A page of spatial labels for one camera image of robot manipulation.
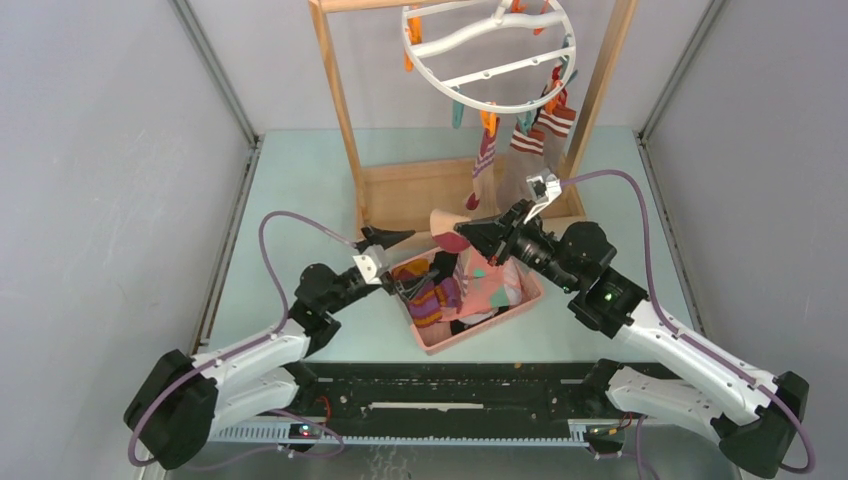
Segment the beige red striped sock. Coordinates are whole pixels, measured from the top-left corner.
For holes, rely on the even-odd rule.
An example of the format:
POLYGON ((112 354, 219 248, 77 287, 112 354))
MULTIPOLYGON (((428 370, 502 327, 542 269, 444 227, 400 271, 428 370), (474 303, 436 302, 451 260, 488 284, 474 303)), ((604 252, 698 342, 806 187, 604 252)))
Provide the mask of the beige red striped sock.
POLYGON ((488 217, 498 212, 496 154, 496 137, 484 129, 479 152, 472 167, 472 192, 465 202, 465 208, 472 218, 488 217))

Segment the orange cuffed grey sock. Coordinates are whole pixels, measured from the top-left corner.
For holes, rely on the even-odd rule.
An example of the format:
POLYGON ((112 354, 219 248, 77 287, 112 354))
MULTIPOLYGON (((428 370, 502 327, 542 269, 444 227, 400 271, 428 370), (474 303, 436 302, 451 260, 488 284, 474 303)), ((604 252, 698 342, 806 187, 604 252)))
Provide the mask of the orange cuffed grey sock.
POLYGON ((561 157, 564 154, 566 141, 570 130, 577 118, 577 112, 563 105, 557 105, 551 112, 542 110, 534 128, 544 134, 543 158, 547 168, 554 174, 559 174, 561 157))

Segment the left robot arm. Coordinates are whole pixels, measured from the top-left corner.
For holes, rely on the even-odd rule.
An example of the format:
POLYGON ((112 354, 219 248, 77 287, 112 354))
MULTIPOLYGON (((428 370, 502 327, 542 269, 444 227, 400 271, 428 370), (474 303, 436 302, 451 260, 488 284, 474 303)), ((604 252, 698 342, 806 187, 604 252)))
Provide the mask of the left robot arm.
POLYGON ((385 253, 414 231, 365 226, 361 233, 347 270, 337 273, 323 263, 304 268, 295 300, 284 302, 277 323, 206 354, 175 349, 157 360, 123 417, 132 465, 174 470, 214 434, 243 420, 273 410, 297 417, 312 411, 314 376, 302 362, 338 332, 334 314, 379 290, 408 291, 392 277, 385 253))

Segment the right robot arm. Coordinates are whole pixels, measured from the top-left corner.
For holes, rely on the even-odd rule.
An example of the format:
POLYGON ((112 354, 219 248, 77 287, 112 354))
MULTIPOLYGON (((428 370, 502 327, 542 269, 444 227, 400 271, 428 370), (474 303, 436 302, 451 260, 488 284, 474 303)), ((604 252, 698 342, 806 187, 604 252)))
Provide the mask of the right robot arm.
POLYGON ((800 425, 808 382, 775 375, 718 347, 672 318, 653 294, 611 267, 616 254, 601 227, 580 221, 561 236, 519 210, 456 222, 486 260, 517 260, 566 293, 575 318, 624 346, 641 351, 679 377, 661 380, 612 360, 598 361, 581 392, 585 411, 647 415, 697 433, 751 475, 773 479, 800 425))

